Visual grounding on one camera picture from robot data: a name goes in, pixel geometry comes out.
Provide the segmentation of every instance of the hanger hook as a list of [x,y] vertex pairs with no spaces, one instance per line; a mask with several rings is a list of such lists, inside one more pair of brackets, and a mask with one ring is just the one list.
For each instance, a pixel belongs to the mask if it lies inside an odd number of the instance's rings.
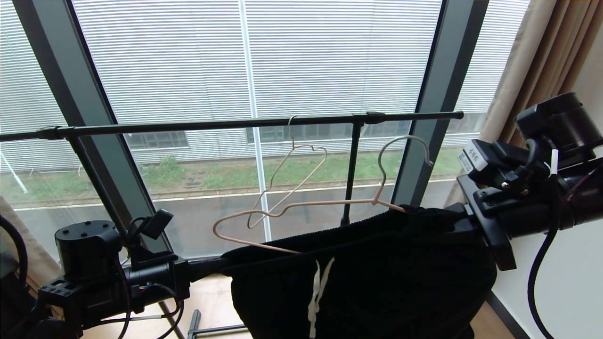
[[291,133],[291,121],[293,121],[293,118],[295,118],[297,115],[292,115],[289,118],[289,122],[287,123],[287,127],[289,128],[289,136],[291,137],[291,148],[295,148],[295,140],[293,139],[293,133]]
[[381,164],[381,157],[383,156],[383,152],[389,145],[395,143],[396,141],[402,140],[402,139],[412,139],[412,140],[419,141],[423,145],[423,149],[425,150],[425,163],[429,167],[433,167],[433,165],[434,165],[433,161],[429,160],[429,147],[427,146],[427,143],[423,139],[421,139],[418,136],[414,136],[414,135],[399,136],[397,138],[392,139],[387,144],[385,144],[383,146],[383,148],[381,148],[381,152],[379,152],[379,157],[377,158],[377,164],[379,165],[379,169],[381,170],[381,174],[383,175],[382,185],[385,184],[385,180],[387,179],[387,174],[385,174],[385,169],[383,168],[383,164]]

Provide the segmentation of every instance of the road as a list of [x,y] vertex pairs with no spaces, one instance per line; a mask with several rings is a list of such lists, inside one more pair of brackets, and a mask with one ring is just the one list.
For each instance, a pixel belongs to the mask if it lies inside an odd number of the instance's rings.
[[[431,182],[428,185],[423,207],[442,208],[453,181]],[[353,191],[353,198],[372,198],[377,186],[359,187]],[[393,186],[386,186],[382,197],[388,201]],[[296,192],[286,203],[339,200],[343,199],[344,190],[319,189]],[[284,193],[268,194],[268,204],[278,202]],[[218,255],[239,247],[238,244],[216,238],[212,233],[215,220],[229,214],[250,209],[257,199],[256,195],[224,195],[219,197],[186,198],[183,200],[155,201],[157,208],[163,208],[174,214],[166,232],[174,251],[184,257]],[[352,222],[368,218],[385,211],[384,206],[370,204],[352,205],[350,220]],[[58,253],[54,244],[54,232],[61,227],[86,220],[108,220],[107,212],[102,206],[60,207],[48,209],[17,209],[25,225],[38,239],[44,248],[56,259]],[[292,208],[280,218],[270,218],[272,239],[330,229],[339,225],[343,214],[343,206],[313,206]],[[264,241],[263,223],[249,230],[245,227],[245,217],[233,218],[219,225],[221,233],[234,238],[254,242]]]

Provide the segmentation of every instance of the clothes hanger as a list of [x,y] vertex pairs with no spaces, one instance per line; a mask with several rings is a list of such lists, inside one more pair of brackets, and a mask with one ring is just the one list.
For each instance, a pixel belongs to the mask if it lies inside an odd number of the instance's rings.
[[387,174],[385,173],[385,169],[383,168],[383,165],[381,164],[381,157],[383,156],[383,152],[385,151],[385,149],[389,145],[393,144],[396,141],[402,140],[402,139],[412,139],[412,140],[416,140],[416,141],[420,142],[423,145],[423,149],[425,150],[425,163],[427,163],[427,165],[429,165],[429,166],[433,166],[434,165],[434,163],[429,160],[429,147],[427,146],[427,144],[425,143],[425,141],[423,139],[421,139],[419,137],[416,137],[416,136],[412,136],[412,135],[399,136],[399,137],[394,138],[393,140],[389,141],[387,144],[385,144],[383,146],[383,148],[381,148],[381,151],[379,152],[379,157],[377,158],[377,164],[379,165],[379,169],[381,170],[381,174],[382,174],[383,178],[382,178],[382,181],[381,181],[381,185],[379,186],[379,189],[377,190],[377,193],[375,194],[375,196],[372,199],[310,201],[310,202],[307,202],[307,203],[291,203],[291,204],[288,204],[287,206],[285,206],[283,208],[283,210],[280,213],[278,213],[278,214],[270,214],[268,212],[262,211],[261,209],[251,209],[249,211],[237,212],[237,213],[234,213],[234,214],[231,214],[231,215],[227,215],[225,217],[222,217],[222,218],[218,219],[213,224],[213,228],[212,228],[213,234],[215,234],[220,239],[227,240],[227,241],[232,241],[232,242],[237,242],[239,244],[251,245],[251,246],[256,246],[256,247],[262,247],[263,249],[276,250],[276,251],[280,251],[280,252],[299,254],[299,252],[288,250],[288,249],[282,249],[282,248],[276,247],[276,246],[270,246],[270,245],[265,245],[265,244],[258,244],[257,242],[251,242],[251,241],[247,241],[247,240],[236,239],[236,238],[231,238],[229,236],[222,235],[222,234],[220,234],[218,232],[218,225],[222,221],[224,221],[224,220],[232,219],[232,218],[235,218],[235,217],[240,217],[241,215],[253,214],[253,213],[261,213],[261,214],[264,214],[266,217],[278,218],[281,215],[285,214],[285,212],[289,208],[299,207],[299,206],[328,206],[328,205],[340,205],[340,204],[366,204],[366,203],[370,203],[370,204],[373,204],[373,205],[380,204],[380,205],[389,207],[391,209],[395,209],[397,211],[400,211],[400,212],[403,212],[403,213],[407,213],[406,210],[404,208],[401,208],[400,206],[396,206],[394,204],[386,203],[385,201],[379,200],[379,197],[381,196],[381,193],[383,192],[383,188],[385,186],[385,181],[387,179]]
[[[308,176],[302,180],[300,182],[299,185],[297,185],[291,192],[289,192],[284,198],[282,198],[278,203],[276,203],[274,206],[272,206],[271,209],[268,210],[268,213],[272,212],[278,205],[280,205],[283,201],[285,201],[288,197],[291,196],[291,194],[295,193],[295,191],[298,190],[299,187],[301,187],[304,183],[306,183],[306,181],[308,181],[308,179],[310,179],[310,177],[314,174],[314,172],[316,172],[316,170],[322,166],[322,164],[327,160],[327,149],[321,146],[313,146],[313,145],[298,145],[295,146],[295,139],[293,138],[293,134],[291,133],[291,121],[293,120],[293,118],[295,118],[297,115],[294,115],[292,117],[289,118],[289,123],[287,124],[287,126],[289,127],[289,135],[291,137],[291,150],[289,150],[289,153],[287,153],[287,155],[283,158],[283,160],[281,160],[279,166],[276,168],[276,170],[274,171],[274,173],[272,174],[272,177],[270,177],[270,185],[268,186],[267,189],[264,189],[262,191],[262,193],[260,193],[260,196],[256,199],[255,204],[253,204],[253,207],[251,207],[251,209],[255,209],[257,207],[257,204],[260,202],[260,199],[262,198],[262,196],[264,194],[266,194],[268,191],[270,191],[270,189],[272,189],[272,184],[274,181],[274,177],[276,176],[276,174],[279,172],[280,168],[283,166],[283,164],[285,163],[285,161],[289,158],[289,156],[291,155],[291,153],[293,153],[295,150],[299,150],[301,148],[310,148],[313,152],[317,151],[317,150],[322,150],[324,152],[324,157],[323,160],[312,170],[312,172],[310,172],[310,174],[308,174]],[[262,221],[264,218],[266,217],[266,215],[263,215],[259,220],[257,220],[253,225],[250,225],[251,222],[251,214],[249,215],[249,217],[247,217],[247,228],[248,229],[252,229],[254,227],[256,227],[257,224],[260,223],[260,221]]]

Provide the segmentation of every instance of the white drawstring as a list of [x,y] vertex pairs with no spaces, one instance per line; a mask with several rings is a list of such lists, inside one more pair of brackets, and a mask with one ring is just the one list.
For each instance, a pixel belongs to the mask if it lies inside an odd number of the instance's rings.
[[320,310],[318,303],[323,297],[324,287],[327,285],[329,278],[329,272],[331,271],[331,265],[335,261],[335,258],[331,258],[327,267],[324,269],[323,278],[320,278],[320,264],[316,261],[316,273],[314,274],[314,281],[312,283],[312,300],[308,305],[308,321],[310,322],[310,339],[316,338],[316,313]]

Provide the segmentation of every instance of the curtain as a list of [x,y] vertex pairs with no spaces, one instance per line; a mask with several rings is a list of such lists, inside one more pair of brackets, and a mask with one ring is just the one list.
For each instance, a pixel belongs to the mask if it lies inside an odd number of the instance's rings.
[[[532,0],[480,140],[523,146],[514,118],[528,107],[572,90],[602,21],[603,3],[597,0]],[[456,184],[446,206],[462,200]]]
[[[27,226],[21,221],[17,213],[10,207],[0,195],[0,215],[6,218],[17,228],[27,248],[28,270],[27,284],[31,287],[30,293],[37,298],[37,290],[40,286],[63,274],[61,266],[52,258],[52,256],[40,245],[35,237],[27,229]],[[17,250],[13,240],[4,229],[0,232],[0,239],[8,247],[10,253],[17,258]],[[60,308],[52,307],[55,317],[61,317],[63,312]]]

